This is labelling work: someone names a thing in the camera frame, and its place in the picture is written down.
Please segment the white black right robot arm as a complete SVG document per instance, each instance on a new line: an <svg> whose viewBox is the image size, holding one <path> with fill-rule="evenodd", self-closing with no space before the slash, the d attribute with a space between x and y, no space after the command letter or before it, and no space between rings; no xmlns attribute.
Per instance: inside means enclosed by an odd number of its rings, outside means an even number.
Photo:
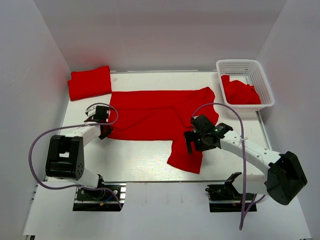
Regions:
<svg viewBox="0 0 320 240"><path fill-rule="evenodd" d="M279 153L241 136L227 124L214 125L205 115L191 118L193 130L184 133L188 153L219 148L256 167L258 175L233 173L222 190L236 200L244 192L271 197L287 206L308 183L298 157L291 151Z"/></svg>

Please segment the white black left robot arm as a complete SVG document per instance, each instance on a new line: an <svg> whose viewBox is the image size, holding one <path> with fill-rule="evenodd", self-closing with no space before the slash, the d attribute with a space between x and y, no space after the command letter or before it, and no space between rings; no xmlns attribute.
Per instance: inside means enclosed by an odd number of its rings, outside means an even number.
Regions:
<svg viewBox="0 0 320 240"><path fill-rule="evenodd" d="M106 187L101 184L103 178L85 167L84 148L92 140L103 140L112 133L112 127L107 124L110 110L107 104L92 105L85 111L84 126L66 135L51 137L45 165L47 176L86 187L96 200L105 196Z"/></svg>

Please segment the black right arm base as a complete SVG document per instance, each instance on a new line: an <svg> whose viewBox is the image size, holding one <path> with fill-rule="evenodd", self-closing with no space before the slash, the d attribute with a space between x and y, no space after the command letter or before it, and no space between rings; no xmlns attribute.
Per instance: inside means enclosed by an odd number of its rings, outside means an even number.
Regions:
<svg viewBox="0 0 320 240"><path fill-rule="evenodd" d="M233 173L227 180L207 184L210 213L240 213L242 211L242 190L236 190L233 183L242 176L241 172Z"/></svg>

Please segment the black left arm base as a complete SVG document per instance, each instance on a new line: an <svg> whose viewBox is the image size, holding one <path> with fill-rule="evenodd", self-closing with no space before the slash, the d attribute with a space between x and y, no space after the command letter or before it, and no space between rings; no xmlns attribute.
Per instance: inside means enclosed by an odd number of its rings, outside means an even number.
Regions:
<svg viewBox="0 0 320 240"><path fill-rule="evenodd" d="M73 202L74 212L120 212L121 207L114 197L117 196L120 205L123 206L126 197L125 183L103 183L103 188L110 189L113 193L107 190L85 190L77 189Z"/></svg>

